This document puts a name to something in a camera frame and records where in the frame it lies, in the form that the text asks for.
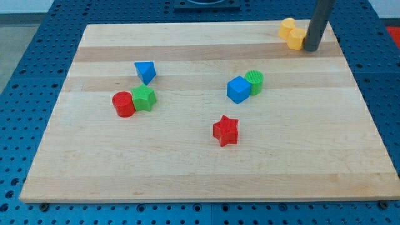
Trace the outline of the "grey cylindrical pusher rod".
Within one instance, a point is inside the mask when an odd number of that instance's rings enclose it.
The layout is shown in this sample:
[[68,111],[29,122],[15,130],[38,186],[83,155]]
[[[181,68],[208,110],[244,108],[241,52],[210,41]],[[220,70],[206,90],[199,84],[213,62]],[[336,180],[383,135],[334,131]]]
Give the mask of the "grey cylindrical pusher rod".
[[336,0],[316,1],[314,12],[304,39],[304,50],[309,52],[318,50],[335,3]]

